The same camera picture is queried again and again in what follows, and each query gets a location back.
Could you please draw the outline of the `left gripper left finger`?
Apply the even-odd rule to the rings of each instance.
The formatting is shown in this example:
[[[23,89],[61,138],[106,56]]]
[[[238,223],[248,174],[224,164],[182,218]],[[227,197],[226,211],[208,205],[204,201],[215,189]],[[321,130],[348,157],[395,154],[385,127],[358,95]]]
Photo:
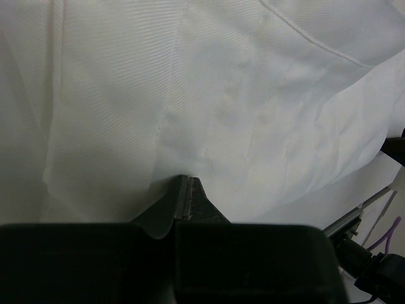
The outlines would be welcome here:
[[[171,276],[188,178],[130,222],[1,226],[2,303],[140,303]]]

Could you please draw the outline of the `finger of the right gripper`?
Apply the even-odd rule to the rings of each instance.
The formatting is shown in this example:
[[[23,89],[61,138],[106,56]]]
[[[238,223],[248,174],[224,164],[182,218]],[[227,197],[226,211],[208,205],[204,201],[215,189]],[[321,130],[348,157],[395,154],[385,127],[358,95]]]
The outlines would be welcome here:
[[[403,130],[401,137],[386,138],[384,141],[381,152],[385,153],[396,162],[405,166],[405,130]]]

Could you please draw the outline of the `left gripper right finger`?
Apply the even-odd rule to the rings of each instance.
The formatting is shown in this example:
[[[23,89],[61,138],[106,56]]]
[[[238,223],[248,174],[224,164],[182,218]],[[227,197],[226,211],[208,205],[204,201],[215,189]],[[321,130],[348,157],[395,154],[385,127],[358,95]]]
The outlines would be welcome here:
[[[347,303],[333,246],[307,225],[233,224],[187,183],[174,225],[178,303]]]

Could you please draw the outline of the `white pleated skirt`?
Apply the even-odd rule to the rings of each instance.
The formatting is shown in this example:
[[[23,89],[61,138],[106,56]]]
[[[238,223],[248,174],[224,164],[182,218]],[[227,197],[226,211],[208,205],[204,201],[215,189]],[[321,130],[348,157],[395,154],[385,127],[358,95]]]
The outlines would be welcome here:
[[[368,164],[391,1],[2,1],[1,222],[121,222],[174,176],[236,222]]]

